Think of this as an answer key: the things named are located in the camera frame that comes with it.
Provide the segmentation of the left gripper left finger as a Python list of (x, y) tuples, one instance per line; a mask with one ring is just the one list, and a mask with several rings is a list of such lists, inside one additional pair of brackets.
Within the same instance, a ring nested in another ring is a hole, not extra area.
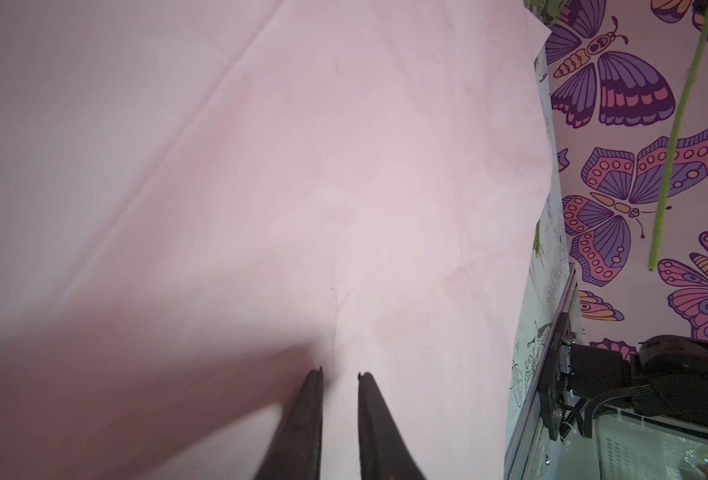
[(256, 480), (320, 479), (323, 401), (324, 373), (319, 368), (306, 376)]

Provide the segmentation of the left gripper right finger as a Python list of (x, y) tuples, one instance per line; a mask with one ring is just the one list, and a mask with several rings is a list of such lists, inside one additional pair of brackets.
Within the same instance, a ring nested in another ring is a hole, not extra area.
[(425, 476), (410, 454), (381, 390), (370, 372), (358, 376), (358, 439), (363, 480)]

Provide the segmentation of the pink purple wrapping paper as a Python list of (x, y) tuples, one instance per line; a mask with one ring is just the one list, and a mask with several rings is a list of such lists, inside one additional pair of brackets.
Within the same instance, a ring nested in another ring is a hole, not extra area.
[(0, 1), (0, 479), (250, 479), (307, 373), (499, 479), (552, 154), (519, 1)]

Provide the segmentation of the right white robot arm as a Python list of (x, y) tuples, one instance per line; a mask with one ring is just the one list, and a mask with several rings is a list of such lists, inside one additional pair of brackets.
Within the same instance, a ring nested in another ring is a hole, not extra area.
[(579, 397), (577, 426), (585, 438), (609, 406), (708, 429), (708, 341), (660, 335), (628, 354), (574, 344), (567, 379)]

